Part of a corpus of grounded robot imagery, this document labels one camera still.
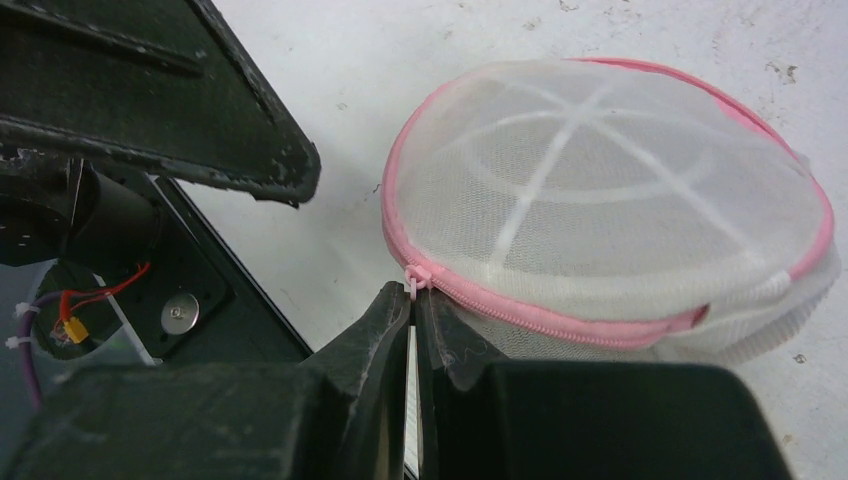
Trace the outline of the pink-trimmed mesh laundry bag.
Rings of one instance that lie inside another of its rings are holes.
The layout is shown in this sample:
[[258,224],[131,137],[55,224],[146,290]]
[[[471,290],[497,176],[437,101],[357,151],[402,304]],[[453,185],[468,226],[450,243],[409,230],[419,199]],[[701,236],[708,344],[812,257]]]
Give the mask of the pink-trimmed mesh laundry bag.
[[387,247],[515,357],[733,365],[839,277],[808,160],[720,89],[609,58],[491,63],[439,87],[386,161]]

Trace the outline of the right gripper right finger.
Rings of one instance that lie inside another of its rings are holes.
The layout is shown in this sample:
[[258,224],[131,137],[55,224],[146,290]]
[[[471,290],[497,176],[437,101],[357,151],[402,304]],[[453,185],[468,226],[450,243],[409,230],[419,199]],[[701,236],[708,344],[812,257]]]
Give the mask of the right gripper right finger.
[[415,301],[422,479],[788,479],[755,398],[696,364],[511,359]]

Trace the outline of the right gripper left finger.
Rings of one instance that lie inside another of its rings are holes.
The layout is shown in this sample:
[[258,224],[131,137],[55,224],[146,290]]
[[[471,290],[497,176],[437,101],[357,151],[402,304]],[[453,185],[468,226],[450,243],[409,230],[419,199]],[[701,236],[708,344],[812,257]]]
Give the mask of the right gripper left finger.
[[400,479],[411,301],[385,284],[299,363],[97,367],[48,399],[8,479]]

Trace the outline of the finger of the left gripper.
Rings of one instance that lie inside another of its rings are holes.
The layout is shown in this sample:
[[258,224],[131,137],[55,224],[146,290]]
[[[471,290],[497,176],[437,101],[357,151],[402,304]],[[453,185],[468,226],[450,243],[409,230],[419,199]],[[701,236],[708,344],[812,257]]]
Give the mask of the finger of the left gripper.
[[1,139],[296,206],[315,145],[210,1],[5,1]]

